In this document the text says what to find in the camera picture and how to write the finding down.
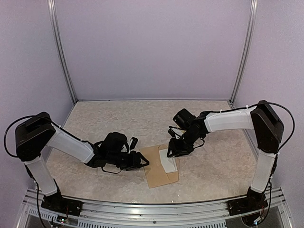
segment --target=white wall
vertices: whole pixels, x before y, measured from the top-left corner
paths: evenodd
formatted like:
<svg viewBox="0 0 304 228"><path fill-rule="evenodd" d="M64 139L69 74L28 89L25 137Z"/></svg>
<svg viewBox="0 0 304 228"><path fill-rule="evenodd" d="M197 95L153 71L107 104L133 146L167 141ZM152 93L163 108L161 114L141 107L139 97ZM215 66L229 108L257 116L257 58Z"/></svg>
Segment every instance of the white wall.
<svg viewBox="0 0 304 228"><path fill-rule="evenodd" d="M257 19L236 106L261 99L294 114L294 137L282 149L274 183L282 187L295 227L304 224L304 2L259 0ZM275 109L291 131L286 112Z"/></svg>
<svg viewBox="0 0 304 228"><path fill-rule="evenodd" d="M0 1L0 227L13 227L25 192L33 185L22 162L5 153L5 129L19 117L42 111L62 124L72 106L47 1ZM14 129L7 142L15 153Z"/></svg>
<svg viewBox="0 0 304 228"><path fill-rule="evenodd" d="M60 0L78 99L229 99L250 0Z"/></svg>

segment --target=brown envelope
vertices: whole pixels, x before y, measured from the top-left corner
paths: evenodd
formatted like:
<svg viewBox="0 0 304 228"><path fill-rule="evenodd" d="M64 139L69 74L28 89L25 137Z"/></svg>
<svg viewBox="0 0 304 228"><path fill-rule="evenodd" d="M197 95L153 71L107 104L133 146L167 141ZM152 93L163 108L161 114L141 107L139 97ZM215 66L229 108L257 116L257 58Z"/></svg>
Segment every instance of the brown envelope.
<svg viewBox="0 0 304 228"><path fill-rule="evenodd" d="M172 184L179 180L179 172L166 173L162 166L160 150L167 149L166 145L157 145L140 149L143 156L149 160L150 165L144 167L149 188L155 188L166 184ZM177 169L179 160L175 159Z"/></svg>

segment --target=white paper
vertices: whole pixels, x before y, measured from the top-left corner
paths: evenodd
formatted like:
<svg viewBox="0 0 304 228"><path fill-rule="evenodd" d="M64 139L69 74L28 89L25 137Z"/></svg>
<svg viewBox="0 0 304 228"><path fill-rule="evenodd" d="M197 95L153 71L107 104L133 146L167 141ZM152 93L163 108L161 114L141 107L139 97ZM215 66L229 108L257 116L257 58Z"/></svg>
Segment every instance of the white paper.
<svg viewBox="0 0 304 228"><path fill-rule="evenodd" d="M167 157L168 149L164 149L159 152L160 152L161 164L162 164L165 172L166 173L176 172L177 166L176 166L175 158Z"/></svg>

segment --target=vertical metal post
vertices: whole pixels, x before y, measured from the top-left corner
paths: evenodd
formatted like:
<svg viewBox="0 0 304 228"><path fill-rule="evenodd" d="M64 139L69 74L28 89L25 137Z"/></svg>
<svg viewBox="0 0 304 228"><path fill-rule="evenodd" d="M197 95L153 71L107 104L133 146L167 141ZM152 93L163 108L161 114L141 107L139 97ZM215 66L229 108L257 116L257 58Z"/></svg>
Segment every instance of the vertical metal post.
<svg viewBox="0 0 304 228"><path fill-rule="evenodd" d="M57 51L58 51L59 60L60 60L61 66L62 66L62 70L63 70L63 74L65 77L65 81L66 81L66 85L67 85L69 94L71 96L73 104L75 105L77 102L77 98L76 98L75 90L74 90L72 80L71 80L71 77L70 77L70 74L69 74L69 71L67 68L66 58L65 58L63 48L62 48L59 27L58 27L58 20L57 20L57 15L56 15L55 0L47 0L47 3L48 3L48 11L49 11L49 15L51 18L51 24L53 27L53 33L54 33L54 38L55 38L55 44L56 44Z"/></svg>
<svg viewBox="0 0 304 228"><path fill-rule="evenodd" d="M241 62L240 62L238 72L237 72L237 79L234 84L233 92L232 92L231 99L230 99L232 104L234 104L236 97L238 95L239 87L241 85L241 81L243 78L243 74L244 74L244 70L245 70L245 66L246 66L246 62L247 62L247 57L249 54L254 24L255 24L256 15L257 15L257 11L256 11L257 10L257 1L258 0L251 0L250 15L249 15L249 21L248 21L248 26L247 26L244 49L243 49Z"/></svg>

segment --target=beige table surface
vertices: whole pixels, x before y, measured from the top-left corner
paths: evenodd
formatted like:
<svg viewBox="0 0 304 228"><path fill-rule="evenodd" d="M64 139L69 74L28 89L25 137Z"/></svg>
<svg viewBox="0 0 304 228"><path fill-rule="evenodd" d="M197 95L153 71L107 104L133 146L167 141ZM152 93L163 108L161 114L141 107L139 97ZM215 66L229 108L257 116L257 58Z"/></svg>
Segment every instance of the beige table surface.
<svg viewBox="0 0 304 228"><path fill-rule="evenodd" d="M194 115L201 111L229 109L225 101L92 101L78 102L65 129L91 142L109 132L137 137L136 149L167 144L168 126L182 108ZM62 193L91 200L128 203L171 203L215 200L246 194L255 158L241 130L210 133L202 148L179 157L179 181L148 188L143 168L108 174L53 150L47 161ZM112 165L107 170L116 171Z"/></svg>

